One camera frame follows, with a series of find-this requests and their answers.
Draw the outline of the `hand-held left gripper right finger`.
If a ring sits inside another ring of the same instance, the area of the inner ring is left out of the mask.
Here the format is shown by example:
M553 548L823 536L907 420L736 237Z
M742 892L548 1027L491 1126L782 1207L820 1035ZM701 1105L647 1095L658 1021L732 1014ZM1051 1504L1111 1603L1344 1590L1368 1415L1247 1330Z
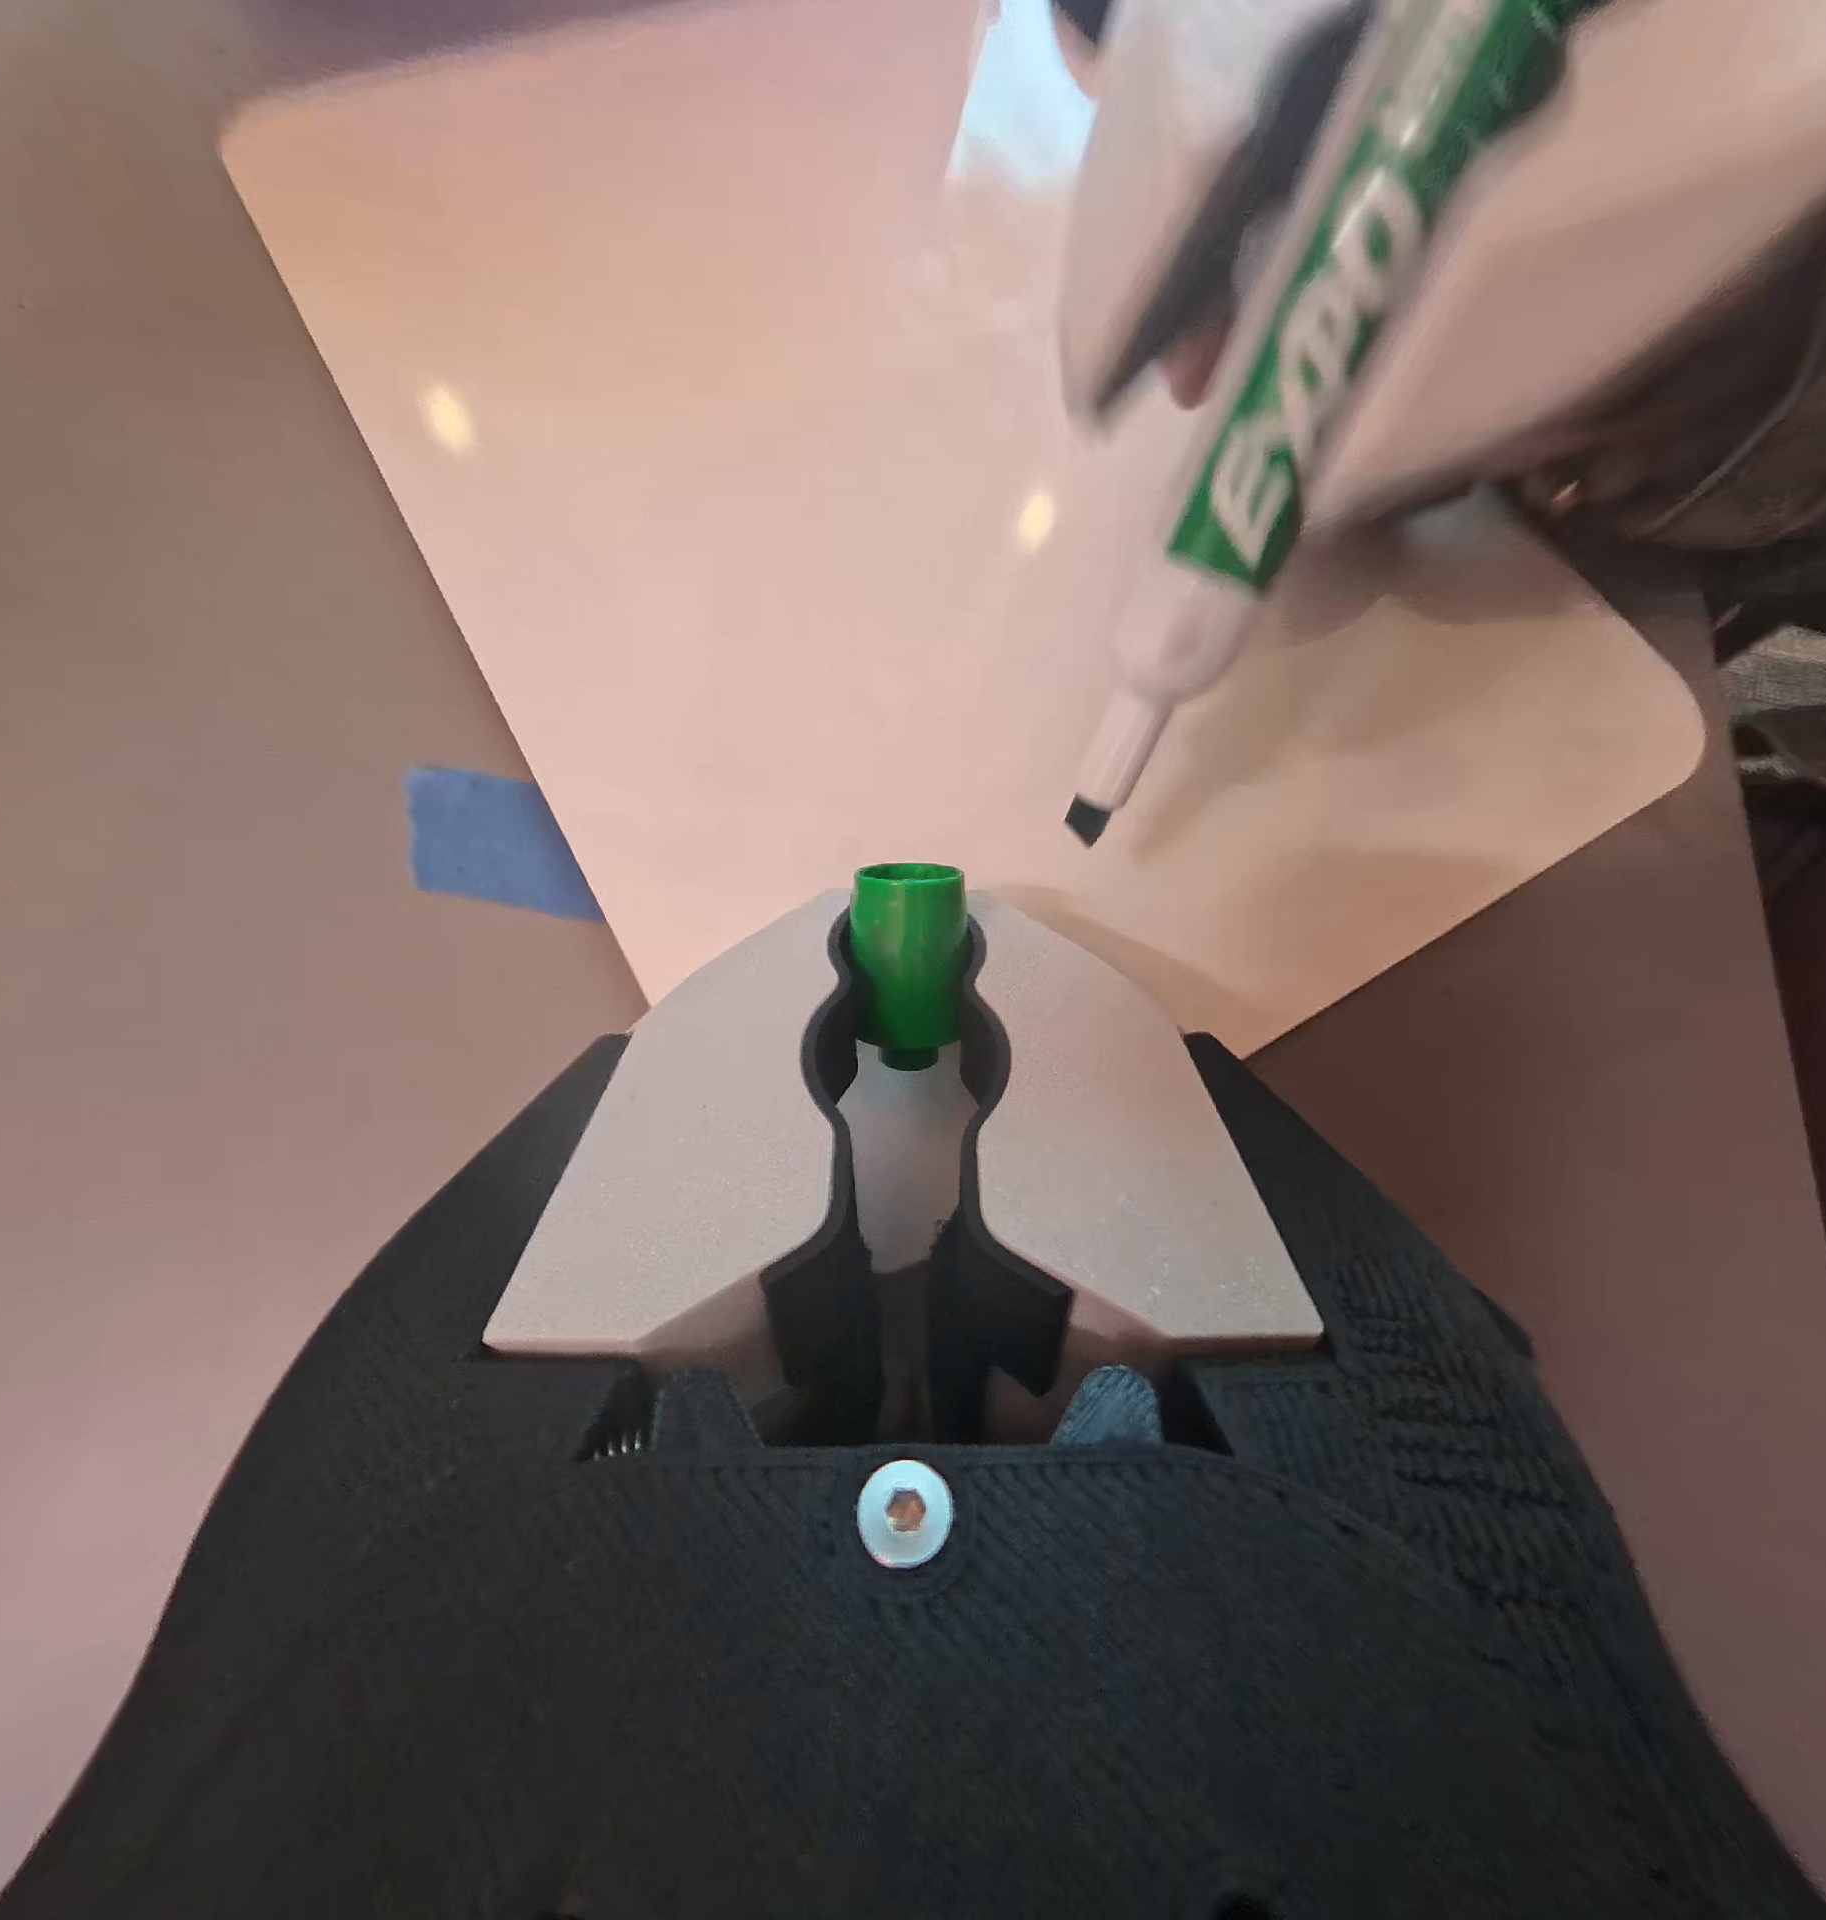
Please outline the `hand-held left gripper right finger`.
M936 1401L1068 1405L1099 1366L1307 1357L1325 1319L1167 1006L1019 905L968 898L956 1210Z

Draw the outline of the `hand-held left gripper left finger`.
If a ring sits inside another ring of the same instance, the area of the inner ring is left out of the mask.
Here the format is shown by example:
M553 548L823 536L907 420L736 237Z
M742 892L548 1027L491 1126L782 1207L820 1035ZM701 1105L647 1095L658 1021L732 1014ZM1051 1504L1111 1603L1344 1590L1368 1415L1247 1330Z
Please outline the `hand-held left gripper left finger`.
M846 898L752 931L623 1035L578 1146L482 1330L497 1357L713 1368L752 1409L880 1409L855 1229Z

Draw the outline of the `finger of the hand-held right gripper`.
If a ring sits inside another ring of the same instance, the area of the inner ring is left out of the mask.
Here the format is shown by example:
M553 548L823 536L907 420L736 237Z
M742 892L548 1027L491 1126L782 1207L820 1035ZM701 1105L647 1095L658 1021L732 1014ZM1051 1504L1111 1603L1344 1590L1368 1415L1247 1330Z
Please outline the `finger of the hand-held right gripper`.
M1061 271L1063 406L1099 434L1152 368L1180 406L1332 200L1393 3L1056 3L1091 108Z
M1604 3L1462 174L1310 492L1337 529L1485 478L1655 368L1826 213L1826 3Z

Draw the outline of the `green dry-erase marker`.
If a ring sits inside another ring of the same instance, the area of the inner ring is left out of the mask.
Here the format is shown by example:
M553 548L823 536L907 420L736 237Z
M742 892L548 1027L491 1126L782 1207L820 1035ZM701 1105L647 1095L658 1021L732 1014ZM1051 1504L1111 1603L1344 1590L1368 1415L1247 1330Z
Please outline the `green dry-erase marker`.
M1274 296L1222 350L1171 526L1111 627L1111 690L1063 824L1096 848L1171 718L1207 694L1307 529L1374 339L1407 304L1469 164L1554 89L1592 3L1393 3L1398 51Z

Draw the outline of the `green marker cap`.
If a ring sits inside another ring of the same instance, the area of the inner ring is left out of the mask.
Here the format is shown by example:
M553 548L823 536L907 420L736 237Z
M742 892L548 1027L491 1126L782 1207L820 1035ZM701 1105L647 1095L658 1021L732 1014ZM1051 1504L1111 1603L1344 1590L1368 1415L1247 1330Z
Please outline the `green marker cap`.
M855 868L846 913L855 1035L888 1071L927 1071L960 1038L966 876L948 862Z

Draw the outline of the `white whiteboard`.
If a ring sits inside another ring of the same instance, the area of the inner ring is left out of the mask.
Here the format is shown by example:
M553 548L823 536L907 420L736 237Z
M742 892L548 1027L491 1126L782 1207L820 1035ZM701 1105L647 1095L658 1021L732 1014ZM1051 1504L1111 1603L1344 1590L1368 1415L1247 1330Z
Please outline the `white whiteboard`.
M879 858L1270 1041L1687 782L1495 503L1303 554L1063 828L1188 420L1055 356L1046 3L671 3L244 108L224 164L647 998Z

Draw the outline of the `person's right hand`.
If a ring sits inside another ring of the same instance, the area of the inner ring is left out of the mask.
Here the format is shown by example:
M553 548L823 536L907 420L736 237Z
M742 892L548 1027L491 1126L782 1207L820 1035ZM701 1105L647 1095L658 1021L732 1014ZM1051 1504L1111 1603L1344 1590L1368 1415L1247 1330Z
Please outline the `person's right hand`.
M1826 637L1826 198L1503 478L1572 551L1681 566L1714 655Z

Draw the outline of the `blue tape strip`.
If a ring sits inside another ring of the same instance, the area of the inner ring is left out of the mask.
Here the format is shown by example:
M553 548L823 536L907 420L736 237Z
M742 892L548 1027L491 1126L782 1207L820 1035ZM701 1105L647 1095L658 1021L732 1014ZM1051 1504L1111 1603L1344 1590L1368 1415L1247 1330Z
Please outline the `blue tape strip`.
M602 924L603 913L533 782L450 765L403 774L415 892Z

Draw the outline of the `grey cloth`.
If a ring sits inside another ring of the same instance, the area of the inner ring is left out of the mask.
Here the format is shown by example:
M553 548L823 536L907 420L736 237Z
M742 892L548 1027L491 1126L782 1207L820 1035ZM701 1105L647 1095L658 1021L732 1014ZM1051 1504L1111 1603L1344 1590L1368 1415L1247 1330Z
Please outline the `grey cloth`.
M1774 630L1723 660L1720 687L1741 783L1826 794L1826 637Z

